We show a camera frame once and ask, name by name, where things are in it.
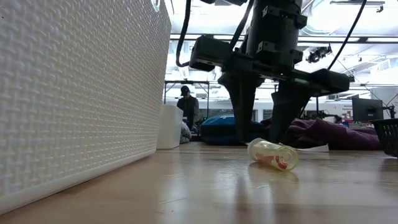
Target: computer monitor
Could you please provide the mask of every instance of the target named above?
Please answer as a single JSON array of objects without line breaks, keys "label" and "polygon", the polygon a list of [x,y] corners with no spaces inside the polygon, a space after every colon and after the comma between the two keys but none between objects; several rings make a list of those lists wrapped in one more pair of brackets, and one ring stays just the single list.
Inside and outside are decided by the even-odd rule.
[{"label": "computer monitor", "polygon": [[374,121],[383,118],[383,102],[381,100],[353,98],[354,121]]}]

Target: purple cloth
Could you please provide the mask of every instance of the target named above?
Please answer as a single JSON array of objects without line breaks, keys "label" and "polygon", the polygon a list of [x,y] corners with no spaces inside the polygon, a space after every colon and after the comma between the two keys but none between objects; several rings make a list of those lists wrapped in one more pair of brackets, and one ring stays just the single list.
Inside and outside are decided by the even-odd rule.
[{"label": "purple cloth", "polygon": [[[261,123],[267,130],[271,128],[271,119]],[[348,129],[343,125],[320,119],[310,121],[296,119],[287,130],[282,143],[302,149],[329,144],[332,150],[381,150],[374,129]]]}]

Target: black cable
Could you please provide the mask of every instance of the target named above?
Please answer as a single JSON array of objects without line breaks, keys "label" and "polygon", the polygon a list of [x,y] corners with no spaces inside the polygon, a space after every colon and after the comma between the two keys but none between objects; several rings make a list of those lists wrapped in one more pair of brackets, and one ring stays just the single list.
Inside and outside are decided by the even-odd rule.
[{"label": "black cable", "polygon": [[254,4],[254,0],[250,0],[248,3],[248,7],[246,8],[246,12],[244,13],[243,18],[242,18],[241,22],[239,23],[238,27],[236,28],[234,36],[231,39],[231,42],[229,43],[229,47],[231,50],[234,49],[236,43],[238,42],[239,37],[242,34],[243,28],[246,25],[246,22],[248,21],[250,10],[253,7],[253,4]]},{"label": "black cable", "polygon": [[354,31],[354,28],[355,28],[356,24],[358,23],[359,18],[361,17],[362,11],[363,11],[363,9],[365,8],[366,2],[367,2],[367,0],[363,0],[363,1],[362,1],[362,5],[361,5],[361,7],[359,8],[358,15],[356,15],[356,18],[355,18],[355,20],[354,20],[354,23],[353,23],[353,25],[351,26],[351,29],[348,31],[348,34],[347,34],[347,36],[346,36],[346,39],[344,40],[343,44],[341,45],[341,47],[340,47],[339,51],[337,52],[336,56],[334,57],[333,61],[332,61],[331,64],[329,65],[328,70],[330,70],[330,69],[332,68],[332,66],[335,64],[337,58],[340,56],[340,54],[341,54],[341,52],[343,51],[345,45],[347,44],[349,37],[351,37],[351,34],[352,34],[352,32]]},{"label": "black cable", "polygon": [[391,103],[391,101],[393,101],[394,98],[397,97],[397,96],[398,96],[398,93],[397,93],[394,97],[392,97],[390,101],[388,101],[387,106],[388,106],[388,105]]},{"label": "black cable", "polygon": [[[344,68],[345,70],[349,71],[349,70],[343,65],[343,63],[340,62],[340,60],[337,60],[337,61],[338,61],[338,63],[340,63],[341,66],[343,66],[343,68]],[[355,80],[356,80],[357,82],[359,82],[359,83],[362,85],[362,83],[355,77],[354,74],[351,73],[351,75],[355,78]],[[363,85],[363,87],[365,87],[365,89],[366,89],[367,91],[369,91],[369,93],[370,93],[372,96],[374,96],[376,99],[380,100],[380,98],[378,98],[374,93],[372,93],[372,91],[371,91],[368,87],[366,87],[366,85]],[[381,103],[384,104],[384,106],[386,106],[386,107],[388,107],[388,104],[390,103],[390,102],[388,102],[388,104],[386,104],[386,103],[383,102],[382,100],[380,100],[380,101],[381,101]]]},{"label": "black cable", "polygon": [[191,0],[187,0],[187,4],[185,5],[184,22],[182,24],[181,34],[177,44],[177,51],[175,53],[175,63],[177,64],[178,67],[186,67],[189,65],[189,62],[185,62],[183,64],[180,63],[180,54],[181,54],[182,44],[184,42],[185,35],[187,34],[188,30],[190,14],[191,14]]},{"label": "black cable", "polygon": [[297,116],[298,118],[301,118],[301,115],[303,115],[306,106],[307,106],[307,105],[305,105],[305,106],[301,109],[300,114],[298,114],[298,116]]}]

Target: person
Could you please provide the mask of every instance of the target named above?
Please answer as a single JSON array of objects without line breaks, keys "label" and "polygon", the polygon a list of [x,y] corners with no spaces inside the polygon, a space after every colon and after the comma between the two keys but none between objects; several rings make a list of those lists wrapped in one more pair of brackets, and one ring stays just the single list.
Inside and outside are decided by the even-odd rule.
[{"label": "person", "polygon": [[183,111],[183,117],[187,118],[187,125],[189,129],[192,129],[192,126],[201,120],[199,101],[191,96],[191,91],[187,86],[181,87],[181,96],[182,98],[177,102],[177,107]]}]

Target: black metal frame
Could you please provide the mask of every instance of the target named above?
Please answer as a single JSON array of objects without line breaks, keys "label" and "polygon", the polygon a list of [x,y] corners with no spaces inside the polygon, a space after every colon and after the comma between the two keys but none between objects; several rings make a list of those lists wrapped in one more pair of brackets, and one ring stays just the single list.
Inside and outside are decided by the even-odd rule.
[{"label": "black metal frame", "polygon": [[183,85],[193,85],[195,83],[207,85],[207,118],[209,118],[209,96],[210,96],[210,82],[209,81],[190,81],[190,80],[168,81],[168,80],[165,80],[164,81],[164,104],[166,104],[166,94],[168,92],[167,84],[169,84],[169,83],[173,83],[174,85],[176,83],[183,84]]},{"label": "black metal frame", "polygon": [[250,0],[249,3],[252,2],[251,26],[240,48],[231,51],[236,39],[226,43],[203,35],[195,42],[189,66],[207,72],[215,66],[221,67],[223,74],[218,83],[229,92],[236,131],[242,142],[248,141],[256,88],[265,78],[278,81],[277,92],[271,94],[274,109],[269,140],[279,143],[310,97],[347,91],[349,78],[326,69],[313,73],[294,69],[303,56],[296,50],[299,29],[307,23],[307,18],[301,15],[302,0]]}]

